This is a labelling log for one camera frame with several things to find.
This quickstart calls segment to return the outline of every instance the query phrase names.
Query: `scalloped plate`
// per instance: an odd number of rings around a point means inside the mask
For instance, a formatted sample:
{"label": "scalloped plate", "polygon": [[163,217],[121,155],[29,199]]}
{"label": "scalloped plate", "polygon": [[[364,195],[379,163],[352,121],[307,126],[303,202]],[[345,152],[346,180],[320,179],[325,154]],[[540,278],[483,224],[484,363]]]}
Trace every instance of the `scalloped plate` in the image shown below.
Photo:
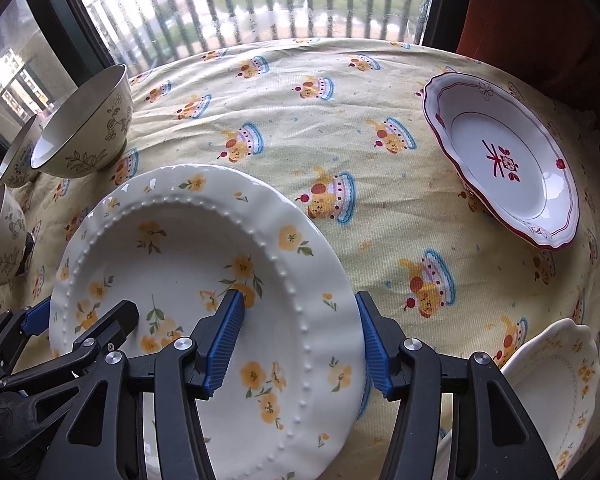
{"label": "scalloped plate", "polygon": [[[524,343],[502,374],[525,407],[559,477],[569,468],[596,408],[598,348],[587,325],[570,318]],[[451,432],[438,445],[434,480],[446,480]]]}
{"label": "scalloped plate", "polygon": [[[119,300],[136,302],[128,356],[158,351],[215,311],[228,288],[247,311],[222,388],[199,401],[218,479],[313,480],[358,415],[360,315],[336,254],[272,187],[220,166],[141,174],[105,197],[67,245],[51,297],[54,352]],[[147,469],[158,475],[153,399]]]}
{"label": "scalloped plate", "polygon": [[540,248],[573,240],[580,215],[573,176],[525,105],[484,79],[445,73],[424,87],[422,109],[460,178],[510,231]]}

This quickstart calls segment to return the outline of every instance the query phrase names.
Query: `yellow tablecloth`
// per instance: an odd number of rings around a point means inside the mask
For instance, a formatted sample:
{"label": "yellow tablecloth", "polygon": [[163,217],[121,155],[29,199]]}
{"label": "yellow tablecloth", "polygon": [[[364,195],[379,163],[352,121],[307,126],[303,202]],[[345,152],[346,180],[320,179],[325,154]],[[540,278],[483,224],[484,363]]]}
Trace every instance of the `yellow tablecloth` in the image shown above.
{"label": "yellow tablecloth", "polygon": [[[449,70],[512,92],[554,135],[580,199],[568,247],[533,248],[464,192],[421,110],[424,84]],[[526,328],[528,340],[563,317],[588,324],[600,349],[600,152],[581,114],[472,59],[376,40],[236,46],[157,68],[132,84],[134,118],[119,163],[79,180],[41,175],[14,191],[38,241],[29,272],[0,288],[0,312],[51,294],[67,241],[116,186],[159,166],[203,162],[245,171],[300,199],[353,289],[369,290],[385,316],[438,352],[484,350],[503,361],[522,343],[517,328]],[[356,195],[336,209],[336,196],[325,190],[345,173]],[[422,272],[420,263],[432,258],[448,271],[441,285]],[[424,286],[414,287],[414,278]],[[427,306],[427,291],[444,301]],[[33,338],[19,367],[51,355],[45,335]],[[450,428],[448,400],[441,433]],[[373,390],[323,478],[376,478],[396,410]],[[580,453],[600,434],[600,387],[587,416]]]}

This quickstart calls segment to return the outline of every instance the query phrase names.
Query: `metal railing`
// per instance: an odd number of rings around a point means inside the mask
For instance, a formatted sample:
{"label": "metal railing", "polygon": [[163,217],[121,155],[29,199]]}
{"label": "metal railing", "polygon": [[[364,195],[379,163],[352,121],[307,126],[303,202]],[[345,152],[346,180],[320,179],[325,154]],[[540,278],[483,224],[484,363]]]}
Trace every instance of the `metal railing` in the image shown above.
{"label": "metal railing", "polygon": [[132,74],[209,49],[277,38],[418,43],[430,0],[94,0],[87,5]]}

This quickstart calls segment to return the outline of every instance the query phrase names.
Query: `metal screw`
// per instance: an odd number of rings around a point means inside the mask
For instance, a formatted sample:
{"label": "metal screw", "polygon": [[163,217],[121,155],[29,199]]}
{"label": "metal screw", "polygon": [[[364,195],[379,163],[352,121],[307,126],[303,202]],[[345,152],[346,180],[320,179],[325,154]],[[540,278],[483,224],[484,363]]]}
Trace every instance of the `metal screw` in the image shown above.
{"label": "metal screw", "polygon": [[414,337],[408,337],[407,339],[404,340],[404,343],[402,343],[404,345],[404,347],[407,350],[420,350],[422,348],[422,341],[420,341],[419,339],[416,339]]}
{"label": "metal screw", "polygon": [[479,365],[488,365],[491,362],[491,358],[484,352],[476,352],[474,359]]}
{"label": "metal screw", "polygon": [[188,337],[181,337],[179,339],[176,339],[176,342],[173,345],[176,347],[176,350],[186,350],[188,348],[191,348],[191,345],[193,345],[193,341]]}
{"label": "metal screw", "polygon": [[120,352],[109,352],[107,354],[107,356],[104,358],[104,361],[108,364],[108,365],[114,365],[116,363],[120,362],[120,359],[122,359],[122,354]]}

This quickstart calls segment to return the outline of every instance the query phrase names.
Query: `plate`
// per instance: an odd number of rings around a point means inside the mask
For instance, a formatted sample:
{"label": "plate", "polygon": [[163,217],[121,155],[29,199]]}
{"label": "plate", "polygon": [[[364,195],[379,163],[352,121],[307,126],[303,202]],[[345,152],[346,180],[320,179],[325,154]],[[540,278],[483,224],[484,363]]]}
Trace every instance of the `plate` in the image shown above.
{"label": "plate", "polygon": [[[136,302],[141,321],[123,351],[158,351],[212,314],[230,287],[245,296],[244,323],[222,388],[198,402],[216,476],[315,479],[358,415],[362,326],[328,242],[267,184],[229,168],[183,164],[110,193],[62,257],[51,347],[69,352],[124,298]],[[144,406],[147,466],[157,475],[149,395]]]}
{"label": "plate", "polygon": [[[563,476],[596,407],[598,350],[589,327],[561,319],[527,341],[502,367]],[[435,480],[446,480],[451,432],[438,446]]]}
{"label": "plate", "polygon": [[445,73],[424,87],[424,115],[460,177],[507,228],[540,248],[573,240],[578,193],[538,118],[496,85]]}

